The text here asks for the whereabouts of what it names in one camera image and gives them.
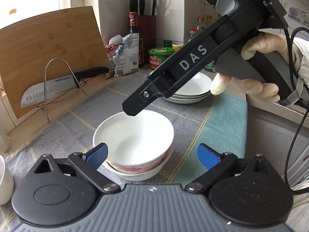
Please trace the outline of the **gloved right hand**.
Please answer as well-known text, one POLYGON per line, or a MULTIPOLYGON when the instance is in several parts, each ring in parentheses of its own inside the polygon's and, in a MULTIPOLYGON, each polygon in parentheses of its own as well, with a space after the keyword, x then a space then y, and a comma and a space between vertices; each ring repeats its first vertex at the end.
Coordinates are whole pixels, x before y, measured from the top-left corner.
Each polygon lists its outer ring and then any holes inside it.
POLYGON ((284 35, 261 32, 247 42, 240 39, 225 49, 214 65, 211 93, 219 95, 234 78, 241 90, 264 102, 291 102, 289 51, 284 35))

